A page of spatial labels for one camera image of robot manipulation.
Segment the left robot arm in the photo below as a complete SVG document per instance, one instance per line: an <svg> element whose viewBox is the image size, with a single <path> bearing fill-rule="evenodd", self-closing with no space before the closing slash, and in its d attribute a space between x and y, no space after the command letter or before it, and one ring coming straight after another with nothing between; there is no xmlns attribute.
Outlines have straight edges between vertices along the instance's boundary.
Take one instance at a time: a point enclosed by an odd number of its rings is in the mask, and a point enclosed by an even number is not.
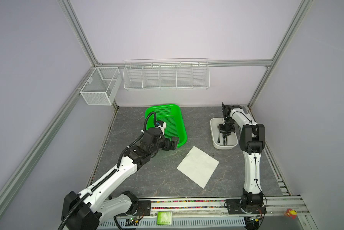
<svg viewBox="0 0 344 230"><path fill-rule="evenodd" d="M161 126L142 134L120 154L117 164L95 183L79 193L71 191L64 198L59 229L96 230L111 217L135 211L138 198L131 192L107 201L111 193L128 177L148 163L160 150L176 150L178 137L166 138Z"/></svg>

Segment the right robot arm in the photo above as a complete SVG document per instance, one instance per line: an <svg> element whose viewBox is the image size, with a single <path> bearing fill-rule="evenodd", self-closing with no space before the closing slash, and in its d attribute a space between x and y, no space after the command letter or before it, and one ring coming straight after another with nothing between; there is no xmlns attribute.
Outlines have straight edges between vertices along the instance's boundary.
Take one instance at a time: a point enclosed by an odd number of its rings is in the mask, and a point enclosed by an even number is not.
<svg viewBox="0 0 344 230"><path fill-rule="evenodd" d="M240 133L238 142L245 160L245 181L241 196L241 209L250 213L264 207L264 193L260 183L260 162L265 148L265 126L239 105L222 104L223 122L218 125L223 145L228 145L228 137Z"/></svg>

